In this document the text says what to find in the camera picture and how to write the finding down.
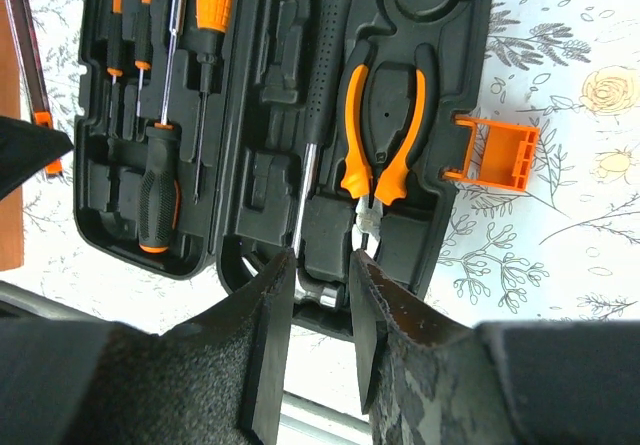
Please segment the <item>orange long-nose pliers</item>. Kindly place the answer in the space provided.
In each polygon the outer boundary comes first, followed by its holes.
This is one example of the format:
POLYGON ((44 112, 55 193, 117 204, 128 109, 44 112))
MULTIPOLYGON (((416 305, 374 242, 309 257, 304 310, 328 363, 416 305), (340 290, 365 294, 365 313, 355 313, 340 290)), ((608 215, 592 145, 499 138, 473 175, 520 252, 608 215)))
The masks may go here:
POLYGON ((355 201, 351 245, 375 259, 384 212, 406 198, 409 172, 424 148, 439 100, 435 49, 416 46, 413 62, 378 61, 360 40, 339 86, 338 115, 346 144, 340 186, 355 201))

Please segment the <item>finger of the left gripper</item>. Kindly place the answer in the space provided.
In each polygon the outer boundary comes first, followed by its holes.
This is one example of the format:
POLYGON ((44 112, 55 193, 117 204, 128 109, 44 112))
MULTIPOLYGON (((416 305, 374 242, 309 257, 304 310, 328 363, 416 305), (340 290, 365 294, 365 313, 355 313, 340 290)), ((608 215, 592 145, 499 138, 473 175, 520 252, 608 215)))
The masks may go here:
POLYGON ((70 138, 61 131, 2 116, 0 198, 72 149, 70 138))

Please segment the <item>small precision screwdriver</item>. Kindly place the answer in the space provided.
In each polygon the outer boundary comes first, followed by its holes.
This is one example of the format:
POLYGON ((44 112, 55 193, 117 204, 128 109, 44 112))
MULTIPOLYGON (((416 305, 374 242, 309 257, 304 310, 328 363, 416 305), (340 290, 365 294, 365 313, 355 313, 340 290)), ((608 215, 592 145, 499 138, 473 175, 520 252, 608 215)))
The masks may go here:
POLYGON ((113 85, 123 76, 122 24, 123 0, 112 0, 106 64, 113 85))
POLYGON ((136 97, 136 117, 141 116, 141 91, 145 73, 151 70, 153 47, 151 43, 151 3, 152 0, 140 0, 136 15, 135 29, 135 66, 138 69, 136 97))

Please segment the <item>large orange screwdriver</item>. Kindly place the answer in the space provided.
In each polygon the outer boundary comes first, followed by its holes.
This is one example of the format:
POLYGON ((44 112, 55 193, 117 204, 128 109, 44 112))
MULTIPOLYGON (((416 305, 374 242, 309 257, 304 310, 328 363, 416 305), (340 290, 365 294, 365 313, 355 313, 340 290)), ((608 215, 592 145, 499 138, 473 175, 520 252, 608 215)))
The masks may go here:
POLYGON ((233 0, 196 0, 198 31, 204 36, 204 51, 197 55, 201 68, 198 125, 196 130, 196 170, 193 201, 200 199, 202 151, 208 96, 215 84, 216 69, 222 62, 221 48, 226 35, 233 0))

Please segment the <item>black orange handle screwdriver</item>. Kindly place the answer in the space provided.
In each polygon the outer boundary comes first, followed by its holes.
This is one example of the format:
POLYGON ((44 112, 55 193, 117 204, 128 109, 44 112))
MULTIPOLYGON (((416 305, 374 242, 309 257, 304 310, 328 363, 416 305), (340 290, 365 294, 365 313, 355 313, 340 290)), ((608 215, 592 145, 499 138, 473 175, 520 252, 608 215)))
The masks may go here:
POLYGON ((183 30, 186 0, 172 0, 168 24, 169 46, 159 121, 146 129, 147 158, 138 202, 139 247, 151 254, 169 249, 180 189, 177 182, 177 143, 180 133, 169 123, 168 111, 174 59, 183 30))

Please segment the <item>black plastic tool case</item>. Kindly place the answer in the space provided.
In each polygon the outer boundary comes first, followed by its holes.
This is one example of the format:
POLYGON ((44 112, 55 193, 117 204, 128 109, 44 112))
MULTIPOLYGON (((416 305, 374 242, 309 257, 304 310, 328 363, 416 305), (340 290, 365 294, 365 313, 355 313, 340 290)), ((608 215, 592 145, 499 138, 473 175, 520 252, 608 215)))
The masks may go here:
MULTIPOLYGON (((196 0, 186 0, 174 59, 168 111, 178 129, 177 221, 169 249, 143 251, 138 202, 147 158, 146 129, 160 118, 172 0, 152 0, 151 70, 136 117, 136 15, 123 0, 123 76, 112 84, 107 43, 112 0, 84 0, 80 84, 84 115, 75 128, 74 215, 95 249, 161 276, 190 279, 215 266, 235 292, 280 251, 292 248, 305 153, 304 118, 317 48, 322 0, 233 0, 222 62, 206 109, 200 199, 193 201, 196 130, 204 51, 196 0)), ((525 68, 542 61, 539 39, 510 34, 515 19, 495 0, 351 0, 333 115, 320 149, 314 192, 304 214, 293 321, 348 340, 349 261, 355 201, 340 186, 346 154, 338 115, 339 86, 360 40, 376 59, 413 62, 417 45, 435 49, 439 100, 424 148, 407 178, 407 196, 384 212, 376 261, 418 296, 429 288, 459 186, 478 164, 476 125, 486 58, 525 68)))

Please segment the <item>claw hammer black handle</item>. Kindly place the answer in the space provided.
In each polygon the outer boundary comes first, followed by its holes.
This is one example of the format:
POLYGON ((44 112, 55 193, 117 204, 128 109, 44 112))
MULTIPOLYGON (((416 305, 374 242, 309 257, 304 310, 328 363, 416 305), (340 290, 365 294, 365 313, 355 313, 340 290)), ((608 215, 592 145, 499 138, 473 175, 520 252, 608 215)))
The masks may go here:
POLYGON ((351 0, 322 0, 317 48, 311 67, 304 118, 305 153, 302 181, 292 237, 296 257, 301 256, 304 214, 314 192, 320 149, 326 140, 333 115, 344 33, 351 0))

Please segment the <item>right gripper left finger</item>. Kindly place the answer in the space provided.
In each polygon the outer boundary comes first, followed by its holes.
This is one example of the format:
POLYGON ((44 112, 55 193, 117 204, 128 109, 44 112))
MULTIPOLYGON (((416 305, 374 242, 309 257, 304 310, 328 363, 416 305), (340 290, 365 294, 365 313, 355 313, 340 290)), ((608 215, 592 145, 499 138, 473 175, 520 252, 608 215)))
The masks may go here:
POLYGON ((164 334, 1 303, 5 444, 273 444, 295 259, 164 334))

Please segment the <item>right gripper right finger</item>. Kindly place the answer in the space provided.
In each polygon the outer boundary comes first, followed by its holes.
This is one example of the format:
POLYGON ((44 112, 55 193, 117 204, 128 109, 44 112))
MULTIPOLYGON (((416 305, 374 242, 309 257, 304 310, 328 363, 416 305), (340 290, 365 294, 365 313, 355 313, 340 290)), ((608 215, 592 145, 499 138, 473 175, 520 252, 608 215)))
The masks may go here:
POLYGON ((635 444, 635 321, 466 327, 350 258, 362 412, 377 444, 635 444))

